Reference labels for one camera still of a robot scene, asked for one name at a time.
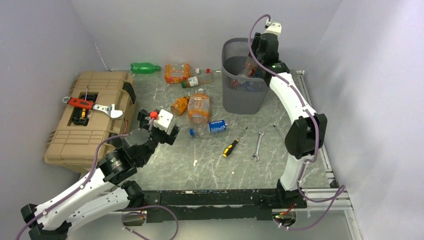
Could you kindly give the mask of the clear bottle red label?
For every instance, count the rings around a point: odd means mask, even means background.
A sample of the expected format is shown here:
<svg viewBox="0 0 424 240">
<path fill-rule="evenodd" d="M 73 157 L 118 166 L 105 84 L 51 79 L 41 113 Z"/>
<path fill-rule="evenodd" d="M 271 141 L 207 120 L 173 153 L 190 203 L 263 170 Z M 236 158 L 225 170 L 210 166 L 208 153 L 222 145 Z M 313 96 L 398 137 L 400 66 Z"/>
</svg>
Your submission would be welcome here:
<svg viewBox="0 0 424 240">
<path fill-rule="evenodd" d="M 244 92 L 247 87 L 247 79 L 245 75 L 237 75 L 235 78 L 230 79 L 229 86 L 232 90 Z"/>
</svg>

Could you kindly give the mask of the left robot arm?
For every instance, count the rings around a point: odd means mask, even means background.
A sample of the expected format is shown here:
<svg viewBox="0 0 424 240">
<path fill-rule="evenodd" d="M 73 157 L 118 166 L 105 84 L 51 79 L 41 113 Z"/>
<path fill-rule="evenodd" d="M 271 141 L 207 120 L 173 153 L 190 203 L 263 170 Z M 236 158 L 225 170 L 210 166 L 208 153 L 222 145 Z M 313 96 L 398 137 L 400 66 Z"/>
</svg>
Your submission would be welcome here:
<svg viewBox="0 0 424 240">
<path fill-rule="evenodd" d="M 56 197 L 21 209 L 24 230 L 32 240 L 65 240 L 85 224 L 108 213 L 124 210 L 139 214 L 158 208 L 158 195 L 145 195 L 133 180 L 159 144 L 172 145 L 179 133 L 174 115 L 161 109 L 138 113 L 139 128 L 109 138 L 118 147 L 101 160 L 94 159 L 88 174 Z"/>
</svg>

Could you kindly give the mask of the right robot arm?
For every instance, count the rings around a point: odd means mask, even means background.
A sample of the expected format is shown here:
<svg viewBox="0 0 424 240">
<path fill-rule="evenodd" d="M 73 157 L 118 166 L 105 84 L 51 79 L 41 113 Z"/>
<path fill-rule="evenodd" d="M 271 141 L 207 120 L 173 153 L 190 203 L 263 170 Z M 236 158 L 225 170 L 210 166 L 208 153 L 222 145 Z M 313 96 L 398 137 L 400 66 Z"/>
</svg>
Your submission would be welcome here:
<svg viewBox="0 0 424 240">
<path fill-rule="evenodd" d="M 287 65 L 280 61 L 279 40 L 274 33 L 255 33 L 251 44 L 251 56 L 258 66 L 257 75 L 276 94 L 284 106 L 291 126 L 285 135 L 288 152 L 287 163 L 275 194 L 276 203 L 287 208 L 295 201 L 295 194 L 302 187 L 306 166 L 318 158 L 328 119 L 317 113 L 297 88 Z"/>
</svg>

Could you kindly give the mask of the milk bottle red label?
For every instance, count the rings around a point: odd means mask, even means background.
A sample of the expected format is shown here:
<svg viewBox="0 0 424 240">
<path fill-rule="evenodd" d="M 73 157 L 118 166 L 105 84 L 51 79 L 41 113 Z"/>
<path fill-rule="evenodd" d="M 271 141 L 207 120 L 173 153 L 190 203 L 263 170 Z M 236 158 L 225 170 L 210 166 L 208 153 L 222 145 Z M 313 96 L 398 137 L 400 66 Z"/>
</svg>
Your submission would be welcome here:
<svg viewBox="0 0 424 240">
<path fill-rule="evenodd" d="M 258 68 L 258 65 L 256 61 L 252 57 L 248 57 L 246 59 L 245 65 L 243 67 L 243 70 L 241 74 L 246 77 L 253 77 L 256 73 L 256 70 Z"/>
</svg>

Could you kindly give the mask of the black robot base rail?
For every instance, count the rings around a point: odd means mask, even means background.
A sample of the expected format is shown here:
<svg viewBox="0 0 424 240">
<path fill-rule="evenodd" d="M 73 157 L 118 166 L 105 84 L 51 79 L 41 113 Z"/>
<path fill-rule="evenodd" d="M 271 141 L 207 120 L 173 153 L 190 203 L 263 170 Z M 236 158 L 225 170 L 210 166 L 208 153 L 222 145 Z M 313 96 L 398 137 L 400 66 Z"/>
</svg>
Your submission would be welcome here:
<svg viewBox="0 0 424 240">
<path fill-rule="evenodd" d="M 255 219 L 270 221 L 280 211 L 304 209 L 307 204 L 297 191 L 279 188 L 220 190 L 144 190 L 130 201 L 130 208 L 152 206 L 148 223 L 171 221 L 159 210 L 170 209 L 180 221 Z"/>
</svg>

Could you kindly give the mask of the small blue label bottle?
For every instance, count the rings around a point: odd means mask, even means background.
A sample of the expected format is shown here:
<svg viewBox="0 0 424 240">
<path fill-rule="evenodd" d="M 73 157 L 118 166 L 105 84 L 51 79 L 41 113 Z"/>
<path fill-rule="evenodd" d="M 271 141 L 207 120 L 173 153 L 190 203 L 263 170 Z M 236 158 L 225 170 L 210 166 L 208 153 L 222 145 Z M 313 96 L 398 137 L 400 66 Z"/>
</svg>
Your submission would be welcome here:
<svg viewBox="0 0 424 240">
<path fill-rule="evenodd" d="M 210 121 L 208 123 L 208 129 L 210 134 L 217 134 L 217 133 L 221 133 L 227 130 L 227 125 L 226 122 L 221 119 L 221 120 L 216 120 L 216 121 Z"/>
</svg>

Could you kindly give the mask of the large orange label bottle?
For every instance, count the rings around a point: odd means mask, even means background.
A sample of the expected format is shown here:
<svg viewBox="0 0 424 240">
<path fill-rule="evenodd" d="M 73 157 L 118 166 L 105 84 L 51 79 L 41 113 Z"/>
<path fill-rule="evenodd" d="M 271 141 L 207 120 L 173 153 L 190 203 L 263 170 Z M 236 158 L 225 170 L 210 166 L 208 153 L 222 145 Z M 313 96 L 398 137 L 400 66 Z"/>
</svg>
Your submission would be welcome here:
<svg viewBox="0 0 424 240">
<path fill-rule="evenodd" d="M 205 124 L 210 120 L 211 101 L 203 88 L 192 95 L 187 107 L 188 120 L 193 124 Z"/>
</svg>

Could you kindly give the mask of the brown tea bottle green cap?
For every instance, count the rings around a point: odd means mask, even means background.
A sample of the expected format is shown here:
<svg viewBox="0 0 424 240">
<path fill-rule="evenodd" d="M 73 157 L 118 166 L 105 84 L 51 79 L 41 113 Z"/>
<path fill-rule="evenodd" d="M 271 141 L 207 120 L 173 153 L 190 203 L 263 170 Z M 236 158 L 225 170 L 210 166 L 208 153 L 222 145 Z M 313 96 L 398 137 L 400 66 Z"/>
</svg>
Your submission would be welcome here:
<svg viewBox="0 0 424 240">
<path fill-rule="evenodd" d="M 205 84 L 209 84 L 213 81 L 213 76 L 210 73 L 200 74 L 191 76 L 185 80 L 183 80 L 180 85 L 183 89 L 193 88 Z"/>
</svg>

